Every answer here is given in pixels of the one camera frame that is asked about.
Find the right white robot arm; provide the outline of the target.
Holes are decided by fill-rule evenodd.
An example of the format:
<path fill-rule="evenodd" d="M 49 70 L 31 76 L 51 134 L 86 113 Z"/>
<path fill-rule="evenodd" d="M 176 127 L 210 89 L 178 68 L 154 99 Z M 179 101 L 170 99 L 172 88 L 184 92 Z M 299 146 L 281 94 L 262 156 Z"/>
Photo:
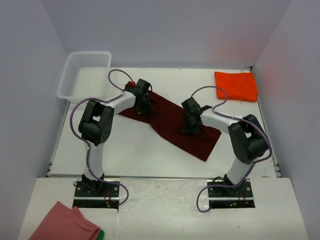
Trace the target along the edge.
<path fill-rule="evenodd" d="M 255 162 L 270 149 L 270 142 L 259 121 L 252 114 L 236 117 L 220 113 L 209 105 L 201 107 L 192 97 L 181 105 L 184 110 L 184 133 L 198 134 L 202 127 L 209 127 L 229 135 L 235 159 L 223 182 L 209 187 L 223 188 L 227 196 L 235 196 L 241 191 L 241 184 L 253 170 Z"/>

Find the dark red t-shirt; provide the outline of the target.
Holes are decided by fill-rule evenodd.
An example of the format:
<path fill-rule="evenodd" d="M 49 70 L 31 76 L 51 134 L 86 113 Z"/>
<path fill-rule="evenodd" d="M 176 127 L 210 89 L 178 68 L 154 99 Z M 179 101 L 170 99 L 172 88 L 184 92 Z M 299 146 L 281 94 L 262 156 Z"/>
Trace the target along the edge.
<path fill-rule="evenodd" d="M 122 111 L 120 115 L 149 124 L 160 137 L 169 143 L 201 161 L 207 161 L 222 132 L 203 126 L 198 133 L 188 135 L 183 132 L 183 108 L 150 90 L 148 95 L 152 107 L 151 113 L 138 114 L 137 110 L 131 107 Z"/>

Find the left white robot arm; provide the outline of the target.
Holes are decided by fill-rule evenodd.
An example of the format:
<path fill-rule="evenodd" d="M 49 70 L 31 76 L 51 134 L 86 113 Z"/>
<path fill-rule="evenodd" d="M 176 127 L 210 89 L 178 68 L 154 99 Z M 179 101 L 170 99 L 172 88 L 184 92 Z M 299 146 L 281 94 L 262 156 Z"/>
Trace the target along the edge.
<path fill-rule="evenodd" d="M 148 91 L 149 82 L 139 79 L 133 87 L 123 90 L 113 100 L 90 99 L 78 125 L 80 139 L 86 144 L 85 170 L 81 182 L 92 196 L 103 193 L 108 182 L 104 180 L 103 150 L 111 135 L 114 116 L 124 110 L 135 108 L 140 115 L 147 115 L 152 107 Z"/>

